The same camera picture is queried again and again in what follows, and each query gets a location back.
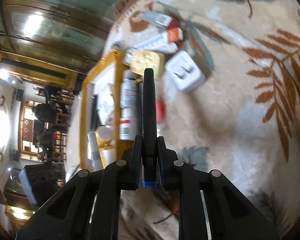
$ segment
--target blue tip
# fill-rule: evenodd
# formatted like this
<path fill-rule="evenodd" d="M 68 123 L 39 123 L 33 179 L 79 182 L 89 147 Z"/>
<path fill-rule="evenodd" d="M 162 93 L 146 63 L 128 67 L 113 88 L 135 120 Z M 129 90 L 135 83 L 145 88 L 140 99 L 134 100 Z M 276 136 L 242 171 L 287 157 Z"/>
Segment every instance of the blue tip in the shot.
<path fill-rule="evenodd" d="M 144 187 L 155 187 L 155 181 L 154 182 L 152 182 L 152 181 L 143 181 L 142 185 Z"/>

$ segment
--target yellow soap bar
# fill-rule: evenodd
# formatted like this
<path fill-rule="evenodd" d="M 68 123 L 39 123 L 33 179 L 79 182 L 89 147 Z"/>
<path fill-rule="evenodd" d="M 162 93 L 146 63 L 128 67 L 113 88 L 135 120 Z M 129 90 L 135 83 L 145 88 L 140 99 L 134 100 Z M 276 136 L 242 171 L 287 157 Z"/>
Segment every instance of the yellow soap bar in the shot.
<path fill-rule="evenodd" d="M 130 70 L 143 76 L 146 68 L 152 68 L 154 78 L 160 77 L 163 72 L 164 55 L 149 50 L 134 50 L 130 63 Z"/>

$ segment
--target barcode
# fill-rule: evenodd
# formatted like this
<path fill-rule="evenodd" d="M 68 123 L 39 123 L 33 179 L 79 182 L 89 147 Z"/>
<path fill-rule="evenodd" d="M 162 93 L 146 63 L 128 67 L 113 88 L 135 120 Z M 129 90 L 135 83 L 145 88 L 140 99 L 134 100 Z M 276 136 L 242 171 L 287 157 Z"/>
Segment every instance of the barcode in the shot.
<path fill-rule="evenodd" d="M 122 134 L 129 134 L 130 133 L 130 128 L 129 127 L 122 127 L 120 129 L 120 133 L 122 133 Z"/>
<path fill-rule="evenodd" d="M 155 19 L 155 22 L 156 23 L 159 23 L 161 25 L 168 25 L 170 21 L 170 16 L 166 16 L 166 15 L 159 15 L 156 19 Z"/>

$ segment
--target metal screw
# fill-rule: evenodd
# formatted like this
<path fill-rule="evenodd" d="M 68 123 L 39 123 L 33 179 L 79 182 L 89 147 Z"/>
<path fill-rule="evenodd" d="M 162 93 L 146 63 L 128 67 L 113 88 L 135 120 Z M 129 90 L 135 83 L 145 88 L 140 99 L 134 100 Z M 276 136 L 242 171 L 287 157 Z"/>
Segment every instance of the metal screw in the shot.
<path fill-rule="evenodd" d="M 220 176 L 221 176 L 221 172 L 218 171 L 218 170 L 213 170 L 213 171 L 211 172 L 211 174 L 212 174 L 214 177 L 220 177 Z"/>
<path fill-rule="evenodd" d="M 183 161 L 177 160 L 177 161 L 174 161 L 173 164 L 177 167 L 181 167 L 183 165 Z"/>
<path fill-rule="evenodd" d="M 89 174 L 89 171 L 88 170 L 81 170 L 79 171 L 79 176 L 80 177 L 85 177 Z"/>
<path fill-rule="evenodd" d="M 117 164 L 118 166 L 124 166 L 124 165 L 126 165 L 126 161 L 125 161 L 125 160 L 118 160 L 118 161 L 116 162 L 116 164 Z"/>

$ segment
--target red stripe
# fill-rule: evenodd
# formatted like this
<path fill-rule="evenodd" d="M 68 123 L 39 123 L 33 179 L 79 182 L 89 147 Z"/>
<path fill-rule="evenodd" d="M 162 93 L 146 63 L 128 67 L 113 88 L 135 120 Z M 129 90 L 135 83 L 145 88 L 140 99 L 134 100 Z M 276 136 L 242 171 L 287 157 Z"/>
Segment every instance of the red stripe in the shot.
<path fill-rule="evenodd" d="M 130 123 L 130 120 L 121 120 L 120 123 Z"/>

